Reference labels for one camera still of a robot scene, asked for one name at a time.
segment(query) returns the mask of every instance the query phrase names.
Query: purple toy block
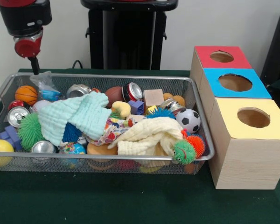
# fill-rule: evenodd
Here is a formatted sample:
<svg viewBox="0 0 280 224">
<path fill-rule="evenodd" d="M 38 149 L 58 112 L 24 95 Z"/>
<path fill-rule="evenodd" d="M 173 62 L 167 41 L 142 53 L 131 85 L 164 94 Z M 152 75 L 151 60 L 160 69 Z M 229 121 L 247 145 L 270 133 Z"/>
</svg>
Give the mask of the purple toy block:
<svg viewBox="0 0 280 224">
<path fill-rule="evenodd" d="M 1 132 L 0 133 L 0 139 L 2 139 L 2 140 L 9 139 L 8 133 L 7 132 Z"/>
<path fill-rule="evenodd" d="M 15 147 L 14 142 L 11 139 L 5 139 L 5 141 L 8 141 L 13 146 L 13 148 Z"/>
<path fill-rule="evenodd" d="M 128 104 L 131 106 L 131 114 L 142 115 L 144 112 L 144 103 L 140 100 L 129 101 Z"/>
<path fill-rule="evenodd" d="M 7 126 L 5 128 L 5 131 L 8 133 L 9 137 L 14 142 L 15 150 L 19 151 L 19 150 L 23 149 L 22 145 L 21 145 L 21 140 L 19 139 L 19 137 L 17 135 L 16 129 L 13 126 Z"/>
</svg>

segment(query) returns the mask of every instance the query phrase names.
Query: soccer ball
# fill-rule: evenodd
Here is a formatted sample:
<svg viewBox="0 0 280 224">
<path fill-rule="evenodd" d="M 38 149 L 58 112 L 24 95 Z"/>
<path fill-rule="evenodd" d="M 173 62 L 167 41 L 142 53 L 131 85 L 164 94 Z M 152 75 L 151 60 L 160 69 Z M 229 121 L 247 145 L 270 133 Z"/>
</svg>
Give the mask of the soccer ball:
<svg viewBox="0 0 280 224">
<path fill-rule="evenodd" d="M 187 131 L 191 134 L 198 131 L 201 123 L 198 113 L 191 109 L 183 109 L 179 111 L 176 115 L 176 120 L 183 128 L 186 128 Z"/>
</svg>

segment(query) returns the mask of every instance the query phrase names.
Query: wire mesh basket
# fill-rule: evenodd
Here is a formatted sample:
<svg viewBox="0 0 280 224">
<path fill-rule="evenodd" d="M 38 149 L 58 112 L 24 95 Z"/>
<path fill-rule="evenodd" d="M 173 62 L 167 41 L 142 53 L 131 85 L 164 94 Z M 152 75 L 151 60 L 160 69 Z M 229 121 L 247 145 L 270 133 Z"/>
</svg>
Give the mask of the wire mesh basket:
<svg viewBox="0 0 280 224">
<path fill-rule="evenodd" d="M 9 125 L 6 121 L 7 107 L 14 100 L 17 88 L 22 85 L 36 87 L 29 79 L 31 75 L 33 74 L 11 75 L 0 88 L 0 133 Z M 183 96 L 186 107 L 193 108 L 200 115 L 201 127 L 197 134 L 204 138 L 206 150 L 189 165 L 180 165 L 170 156 L 0 153 L 0 164 L 7 163 L 0 167 L 0 171 L 196 174 L 204 162 L 214 155 L 198 90 L 190 78 L 52 74 L 52 80 L 63 95 L 73 84 L 85 84 L 105 92 L 113 86 L 135 82 L 142 90 L 163 89 L 163 92 Z"/>
</svg>

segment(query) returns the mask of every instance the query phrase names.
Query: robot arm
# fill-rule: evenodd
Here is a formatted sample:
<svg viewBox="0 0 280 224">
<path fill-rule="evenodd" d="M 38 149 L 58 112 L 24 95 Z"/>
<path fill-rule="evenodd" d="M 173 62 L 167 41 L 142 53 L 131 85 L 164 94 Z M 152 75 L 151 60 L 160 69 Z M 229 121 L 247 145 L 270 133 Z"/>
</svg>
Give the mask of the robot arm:
<svg viewBox="0 0 280 224">
<path fill-rule="evenodd" d="M 35 75 L 39 74 L 37 55 L 41 51 L 42 27 L 52 21 L 49 0 L 0 0 L 0 11 L 15 52 L 27 57 Z"/>
</svg>

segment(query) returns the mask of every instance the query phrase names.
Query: red box lid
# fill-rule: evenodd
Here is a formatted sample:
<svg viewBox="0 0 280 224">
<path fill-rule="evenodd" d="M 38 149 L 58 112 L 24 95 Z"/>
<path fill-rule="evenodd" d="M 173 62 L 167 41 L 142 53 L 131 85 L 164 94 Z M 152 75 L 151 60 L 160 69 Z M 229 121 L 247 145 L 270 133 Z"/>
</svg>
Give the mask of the red box lid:
<svg viewBox="0 0 280 224">
<path fill-rule="evenodd" d="M 251 69 L 244 53 L 237 46 L 195 46 L 205 69 Z"/>
</svg>

